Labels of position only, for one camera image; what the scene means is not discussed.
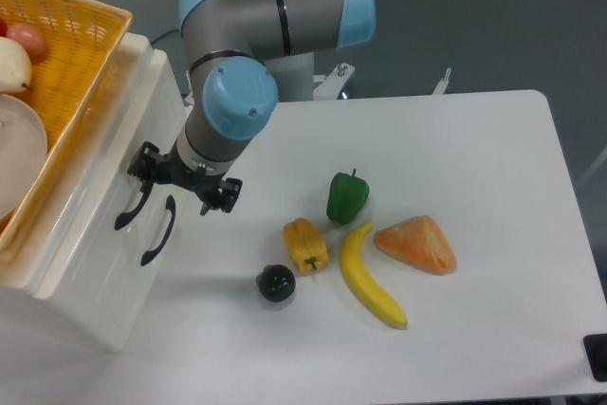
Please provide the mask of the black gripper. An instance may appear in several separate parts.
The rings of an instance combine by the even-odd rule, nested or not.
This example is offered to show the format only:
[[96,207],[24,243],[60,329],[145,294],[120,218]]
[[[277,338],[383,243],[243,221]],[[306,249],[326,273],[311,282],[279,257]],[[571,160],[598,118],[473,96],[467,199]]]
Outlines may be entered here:
[[171,184],[194,193],[202,202],[200,215],[210,211],[230,213],[243,187],[241,179],[210,175],[205,167],[192,170],[177,151],[163,155],[150,141],[141,144],[127,174],[141,182],[140,191],[144,195],[149,195],[155,184]]

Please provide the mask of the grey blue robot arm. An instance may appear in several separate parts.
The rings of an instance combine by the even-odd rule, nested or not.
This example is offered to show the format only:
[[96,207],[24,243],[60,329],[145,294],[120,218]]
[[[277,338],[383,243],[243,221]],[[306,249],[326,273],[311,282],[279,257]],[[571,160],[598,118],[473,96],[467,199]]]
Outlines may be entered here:
[[156,185],[194,193],[204,212],[229,212],[242,188],[233,162],[267,125],[279,89],[274,59],[369,41],[375,0],[179,0],[193,110],[171,150],[144,142],[128,174],[143,195]]

